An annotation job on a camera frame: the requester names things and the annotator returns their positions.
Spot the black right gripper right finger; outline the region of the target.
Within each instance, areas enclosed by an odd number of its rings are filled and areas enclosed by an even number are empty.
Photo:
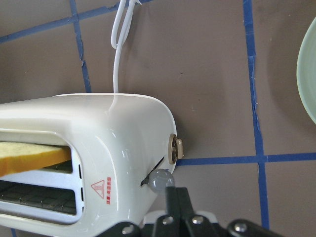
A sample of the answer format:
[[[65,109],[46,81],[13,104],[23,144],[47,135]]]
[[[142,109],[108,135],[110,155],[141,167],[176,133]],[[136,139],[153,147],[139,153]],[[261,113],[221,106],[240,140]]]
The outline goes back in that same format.
[[[180,217],[190,237],[279,237],[273,231],[265,229],[245,219],[236,219],[226,228],[212,223],[204,214],[197,214],[192,207],[186,188],[176,188],[180,202]]]

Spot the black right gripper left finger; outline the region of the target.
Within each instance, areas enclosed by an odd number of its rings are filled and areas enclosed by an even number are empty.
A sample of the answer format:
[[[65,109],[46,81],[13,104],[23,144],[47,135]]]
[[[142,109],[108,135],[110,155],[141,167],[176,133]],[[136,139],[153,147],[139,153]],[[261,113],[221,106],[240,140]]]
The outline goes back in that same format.
[[[176,187],[165,191],[166,210],[153,224],[142,228],[131,222],[120,222],[110,227],[100,237],[178,237],[180,236],[180,204]]]

